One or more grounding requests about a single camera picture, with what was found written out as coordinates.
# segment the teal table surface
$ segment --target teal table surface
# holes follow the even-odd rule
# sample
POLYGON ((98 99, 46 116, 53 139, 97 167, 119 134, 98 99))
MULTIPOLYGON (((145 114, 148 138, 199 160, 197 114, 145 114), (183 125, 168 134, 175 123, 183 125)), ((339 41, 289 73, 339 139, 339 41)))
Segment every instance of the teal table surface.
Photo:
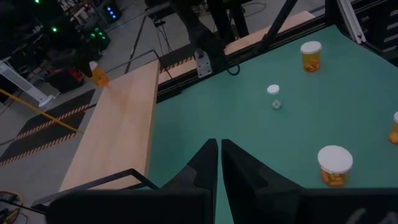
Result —
MULTIPOLYGON (((162 186, 209 138, 230 139, 305 188, 327 188, 318 151, 345 147, 354 164, 346 187, 398 187, 398 145, 388 141, 398 111, 398 69, 336 27, 279 47, 159 103, 149 178, 162 186), (300 46, 322 43, 321 67, 302 70, 300 46), (278 84, 280 110, 267 87, 278 84)), ((219 156, 217 223, 232 223, 219 156)))

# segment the light wood plank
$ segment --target light wood plank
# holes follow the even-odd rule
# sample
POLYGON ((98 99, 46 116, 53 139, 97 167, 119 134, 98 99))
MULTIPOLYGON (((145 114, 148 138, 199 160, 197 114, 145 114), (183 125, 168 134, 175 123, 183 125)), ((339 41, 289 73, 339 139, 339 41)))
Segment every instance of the light wood plank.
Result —
MULTIPOLYGON (((60 191, 135 168, 148 170, 159 61, 110 82, 104 88, 60 191)), ((126 177, 96 189, 139 183, 126 177)))
MULTIPOLYGON (((295 27, 303 22, 307 22, 311 19, 315 18, 311 13, 307 11, 300 12, 294 16, 290 16, 286 19, 286 21, 283 23, 282 27, 280 28, 279 32, 283 32, 285 30, 288 30, 292 27, 295 27)), ((262 39, 264 34, 268 33, 269 29, 271 27, 267 27, 265 29, 259 30, 253 34, 247 35, 241 39, 235 40, 234 42, 230 43, 226 48, 225 48, 225 54, 230 55, 233 54, 241 49, 244 49, 246 47, 249 47, 251 45, 254 45, 262 39)), ((169 69, 169 72, 173 78, 178 77, 180 75, 183 75, 187 72, 190 72, 194 69, 197 68, 197 63, 195 60, 191 60, 189 62, 183 63, 181 65, 178 65, 174 68, 169 69)), ((166 72, 162 72, 160 74, 161 77, 164 77, 163 79, 159 80, 159 84, 166 82, 170 80, 170 78, 167 76, 166 72)))

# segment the white cap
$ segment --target white cap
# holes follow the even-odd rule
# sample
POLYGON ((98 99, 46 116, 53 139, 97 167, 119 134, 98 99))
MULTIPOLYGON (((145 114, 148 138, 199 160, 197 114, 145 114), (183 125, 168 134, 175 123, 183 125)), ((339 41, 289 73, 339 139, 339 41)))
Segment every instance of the white cap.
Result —
POLYGON ((96 62, 89 62, 88 65, 90 66, 91 71, 93 71, 98 66, 96 62))
POLYGON ((340 146, 325 146, 318 152, 321 168, 330 174, 344 174, 353 166, 353 157, 340 146))
POLYGON ((318 41, 309 41, 301 45, 300 50, 303 54, 314 54, 322 50, 322 45, 318 41))
POLYGON ((395 121, 396 123, 398 123, 398 112, 396 112, 396 113, 394 114, 394 121, 395 121))
POLYGON ((267 88, 267 92, 268 92, 268 94, 270 94, 270 95, 276 95, 276 94, 278 94, 278 92, 279 92, 279 85, 270 85, 270 86, 267 88))

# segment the orange object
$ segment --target orange object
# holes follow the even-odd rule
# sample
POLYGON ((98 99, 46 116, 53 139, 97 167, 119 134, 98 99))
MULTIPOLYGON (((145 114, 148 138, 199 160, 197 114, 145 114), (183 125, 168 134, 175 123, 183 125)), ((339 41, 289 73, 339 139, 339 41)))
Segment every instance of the orange object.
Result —
POLYGON ((301 45, 303 68, 307 72, 315 72, 320 68, 321 43, 309 41, 301 45))
POLYGON ((318 153, 321 179, 329 187, 344 187, 353 166, 352 155, 340 146, 325 146, 318 153))
POLYGON ((93 73, 92 77, 88 77, 95 85, 106 87, 109 84, 109 78, 106 76, 104 70, 98 66, 96 62, 90 62, 90 69, 93 73))
POLYGON ((392 125, 389 140, 393 144, 398 144, 398 112, 394 114, 394 124, 392 125))

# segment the white fan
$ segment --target white fan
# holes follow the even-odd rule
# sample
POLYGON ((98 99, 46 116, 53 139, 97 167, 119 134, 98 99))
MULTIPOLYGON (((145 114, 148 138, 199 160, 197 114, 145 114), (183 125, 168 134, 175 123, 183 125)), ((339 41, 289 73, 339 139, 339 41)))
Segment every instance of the white fan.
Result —
POLYGON ((52 99, 53 95, 47 96, 38 88, 33 86, 30 82, 20 76, 12 67, 6 64, 3 60, 0 61, 0 75, 6 77, 10 82, 18 86, 25 93, 33 97, 39 102, 39 107, 45 106, 52 99))

